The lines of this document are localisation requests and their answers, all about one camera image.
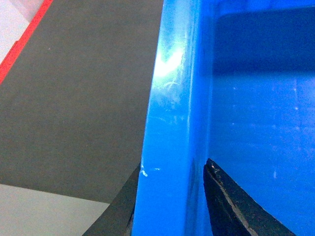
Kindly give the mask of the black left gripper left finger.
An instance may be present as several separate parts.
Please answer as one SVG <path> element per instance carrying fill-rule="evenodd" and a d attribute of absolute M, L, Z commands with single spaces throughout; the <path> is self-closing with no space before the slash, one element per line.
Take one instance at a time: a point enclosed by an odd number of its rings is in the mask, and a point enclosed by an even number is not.
<path fill-rule="evenodd" d="M 140 165 L 132 172 L 109 207 L 83 233 L 85 236 L 130 236 Z"/>

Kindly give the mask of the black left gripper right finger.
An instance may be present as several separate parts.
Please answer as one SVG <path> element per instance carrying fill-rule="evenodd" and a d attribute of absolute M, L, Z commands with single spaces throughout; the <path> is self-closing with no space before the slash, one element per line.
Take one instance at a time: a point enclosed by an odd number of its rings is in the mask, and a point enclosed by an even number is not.
<path fill-rule="evenodd" d="M 293 236 L 214 160 L 203 169 L 204 191 L 214 236 Z"/>

